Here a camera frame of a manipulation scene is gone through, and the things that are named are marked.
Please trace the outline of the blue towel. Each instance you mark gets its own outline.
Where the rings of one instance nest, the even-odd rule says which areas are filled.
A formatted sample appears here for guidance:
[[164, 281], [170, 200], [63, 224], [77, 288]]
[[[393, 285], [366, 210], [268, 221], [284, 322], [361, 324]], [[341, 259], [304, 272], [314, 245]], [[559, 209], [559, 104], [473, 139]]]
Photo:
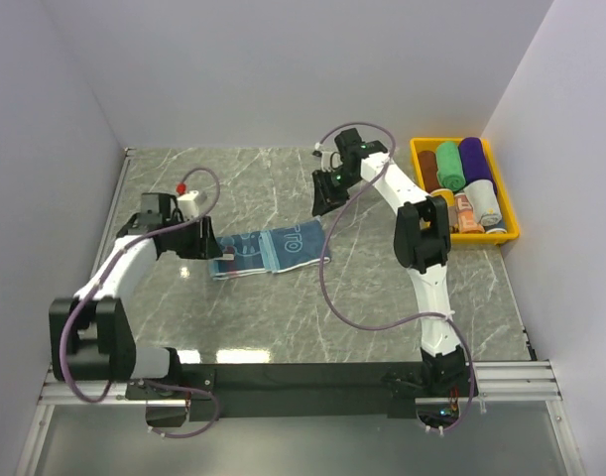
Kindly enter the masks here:
[[[224, 281], [318, 264], [324, 241], [323, 227], [316, 219], [292, 227], [220, 237], [217, 243], [224, 256], [209, 262], [209, 275]], [[330, 252], [323, 256], [328, 263]]]

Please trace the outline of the white towel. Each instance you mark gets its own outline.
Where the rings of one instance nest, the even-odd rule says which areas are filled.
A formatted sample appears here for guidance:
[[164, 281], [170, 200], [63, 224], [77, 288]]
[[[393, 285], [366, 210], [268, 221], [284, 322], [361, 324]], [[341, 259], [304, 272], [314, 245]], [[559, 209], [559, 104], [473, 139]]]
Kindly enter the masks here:
[[479, 179], [466, 186], [465, 194], [472, 206], [475, 220], [483, 227], [497, 225], [503, 218], [493, 183]]

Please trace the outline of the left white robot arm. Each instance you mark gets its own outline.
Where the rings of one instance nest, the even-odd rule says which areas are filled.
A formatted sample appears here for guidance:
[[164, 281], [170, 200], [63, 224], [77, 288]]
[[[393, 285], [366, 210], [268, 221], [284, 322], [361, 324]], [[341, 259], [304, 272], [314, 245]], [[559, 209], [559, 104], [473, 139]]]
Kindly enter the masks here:
[[52, 302], [49, 327], [57, 380], [149, 379], [164, 399], [182, 391], [176, 350], [137, 345], [125, 303], [164, 253], [185, 260], [221, 257], [205, 202], [205, 193], [196, 190], [142, 194], [139, 211], [119, 229], [95, 275], [73, 297]]

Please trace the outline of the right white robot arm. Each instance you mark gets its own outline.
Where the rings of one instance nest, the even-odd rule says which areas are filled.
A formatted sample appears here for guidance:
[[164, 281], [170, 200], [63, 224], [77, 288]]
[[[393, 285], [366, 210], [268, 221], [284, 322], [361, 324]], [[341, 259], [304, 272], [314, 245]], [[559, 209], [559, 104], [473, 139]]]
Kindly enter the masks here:
[[409, 273], [418, 302], [415, 320], [421, 324], [422, 373], [418, 389], [447, 396], [463, 383], [473, 383], [469, 347], [453, 321], [447, 290], [447, 262], [451, 250], [445, 200], [417, 186], [395, 163], [394, 145], [366, 142], [358, 123], [348, 122], [327, 132], [334, 140], [339, 162], [315, 144], [313, 155], [321, 167], [311, 175], [311, 214], [344, 213], [360, 193], [376, 190], [395, 213], [393, 251]]

